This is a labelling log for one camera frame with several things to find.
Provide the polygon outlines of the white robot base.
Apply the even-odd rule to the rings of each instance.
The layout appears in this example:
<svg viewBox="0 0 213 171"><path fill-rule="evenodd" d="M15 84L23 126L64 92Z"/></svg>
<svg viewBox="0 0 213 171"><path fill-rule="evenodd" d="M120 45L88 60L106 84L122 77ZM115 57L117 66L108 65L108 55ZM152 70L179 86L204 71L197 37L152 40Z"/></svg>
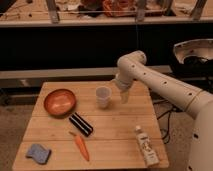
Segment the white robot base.
<svg viewBox="0 0 213 171"><path fill-rule="evenodd" d="M190 56L213 60L213 38L193 39L176 43L173 46L173 53L180 64Z"/></svg>

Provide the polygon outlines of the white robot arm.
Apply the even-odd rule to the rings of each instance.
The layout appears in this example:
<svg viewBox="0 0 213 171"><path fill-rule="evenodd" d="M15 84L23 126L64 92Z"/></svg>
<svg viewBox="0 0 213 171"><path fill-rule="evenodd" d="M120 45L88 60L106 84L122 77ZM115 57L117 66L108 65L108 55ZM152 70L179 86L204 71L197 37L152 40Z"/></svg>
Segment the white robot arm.
<svg viewBox="0 0 213 171"><path fill-rule="evenodd" d="M127 92L134 80L189 114L194 120L187 171L213 171L213 94L150 69L146 55L134 51L117 61L115 85Z"/></svg>

